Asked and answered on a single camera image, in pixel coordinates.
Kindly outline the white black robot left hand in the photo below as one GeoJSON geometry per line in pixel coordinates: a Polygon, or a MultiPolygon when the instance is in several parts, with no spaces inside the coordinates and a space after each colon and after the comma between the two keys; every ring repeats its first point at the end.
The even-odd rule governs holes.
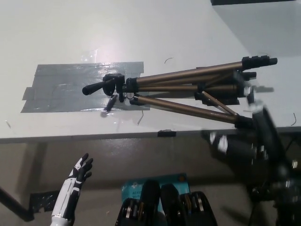
{"type": "Polygon", "coordinates": [[[75,220],[75,209],[85,181],[92,175],[93,158],[84,154],[74,165],[69,176],[64,181],[52,211],[52,221],[62,219],[65,225],[75,220]]]}

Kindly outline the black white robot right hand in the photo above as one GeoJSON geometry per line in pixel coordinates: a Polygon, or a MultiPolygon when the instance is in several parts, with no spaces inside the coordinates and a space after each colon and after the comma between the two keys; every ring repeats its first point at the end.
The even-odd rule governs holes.
{"type": "Polygon", "coordinates": [[[282,147],[270,113],[262,101],[255,99],[253,87],[243,79],[241,73],[235,73],[234,79],[244,88],[244,96],[252,113],[251,125],[257,136],[257,146],[213,132],[210,133],[210,144],[223,155],[248,160],[256,159],[263,148],[267,159],[270,162],[277,162],[282,147]]]}

